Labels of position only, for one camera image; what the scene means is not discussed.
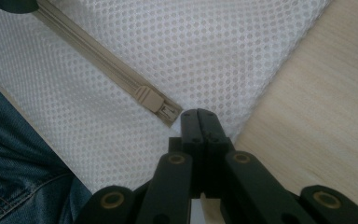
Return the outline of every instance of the zipper pull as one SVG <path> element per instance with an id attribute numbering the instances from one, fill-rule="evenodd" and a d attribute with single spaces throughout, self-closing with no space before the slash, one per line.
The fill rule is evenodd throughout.
<path id="1" fill-rule="evenodd" d="M 164 98 L 150 87 L 141 86 L 136 89 L 135 99 L 159 118 L 163 119 L 165 123 L 172 124 L 179 116 L 180 112 L 174 106 L 165 102 Z"/>

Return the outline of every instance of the denim jeans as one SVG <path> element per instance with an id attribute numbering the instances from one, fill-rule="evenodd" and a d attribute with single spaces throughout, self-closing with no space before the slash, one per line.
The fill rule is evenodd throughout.
<path id="1" fill-rule="evenodd" d="M 0 223 L 73 223 L 90 196 L 0 93 Z"/>

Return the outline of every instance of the gray zipper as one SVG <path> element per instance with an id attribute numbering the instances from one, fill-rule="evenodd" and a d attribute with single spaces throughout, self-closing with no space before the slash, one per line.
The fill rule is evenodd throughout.
<path id="1" fill-rule="evenodd" d="M 129 93 L 141 105 L 171 126 L 182 112 L 181 106 L 164 96 L 146 79 L 102 46 L 81 27 L 65 16 L 48 0 L 37 0 L 34 15 L 57 35 L 66 40 L 86 59 Z"/>

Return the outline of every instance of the screw hole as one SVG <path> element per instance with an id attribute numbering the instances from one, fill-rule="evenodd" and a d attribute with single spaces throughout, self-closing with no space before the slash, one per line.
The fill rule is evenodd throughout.
<path id="1" fill-rule="evenodd" d="M 297 217 L 287 213 L 282 214 L 282 221 L 285 224 L 300 224 Z"/>

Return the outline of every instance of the black plastic part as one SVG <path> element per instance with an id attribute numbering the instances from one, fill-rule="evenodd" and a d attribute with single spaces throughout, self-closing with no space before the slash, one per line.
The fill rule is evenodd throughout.
<path id="1" fill-rule="evenodd" d="M 358 205 L 334 189 L 323 186 L 304 188 L 299 202 L 318 223 L 358 223 Z"/>
<path id="2" fill-rule="evenodd" d="M 16 14 L 37 11 L 39 6 L 36 0 L 0 0 L 0 9 Z"/>
<path id="3" fill-rule="evenodd" d="M 224 163 L 226 154 L 232 149 L 231 141 L 219 122 L 217 116 L 204 109 L 198 110 L 200 128 L 206 144 L 204 164 L 205 186 L 207 198 L 221 198 L 226 184 Z"/>
<path id="4" fill-rule="evenodd" d="M 112 193 L 112 199 L 105 197 Z M 103 202 L 114 203 L 114 200 L 117 200 L 115 193 L 122 195 L 122 203 L 118 203 L 118 206 L 104 206 Z M 100 189 L 82 208 L 75 224 L 111 224 L 113 220 L 117 224 L 130 223 L 134 200 L 135 195 L 130 189 L 117 186 Z"/>
<path id="5" fill-rule="evenodd" d="M 192 159 L 182 152 L 161 157 L 150 182 L 137 224 L 185 224 L 190 219 Z"/>
<path id="6" fill-rule="evenodd" d="M 193 158 L 192 190 L 193 198 L 199 198 L 204 189 L 205 144 L 200 129 L 197 110 L 188 110 L 182 114 L 182 151 Z"/>
<path id="7" fill-rule="evenodd" d="M 103 208 L 103 196 L 112 192 L 125 200 Z M 160 158 L 150 182 L 134 192 L 98 191 L 76 224 L 189 223 L 190 198 L 202 192 L 221 198 L 227 224 L 358 223 L 358 206 L 333 189 L 308 187 L 300 197 L 285 190 L 255 156 L 235 151 L 214 113 L 198 109 L 182 115 L 182 137 L 170 138 L 169 153 Z"/>
<path id="8" fill-rule="evenodd" d="M 241 205 L 246 223 L 316 223 L 255 156 L 233 151 L 226 155 L 226 163 L 227 194 Z"/>

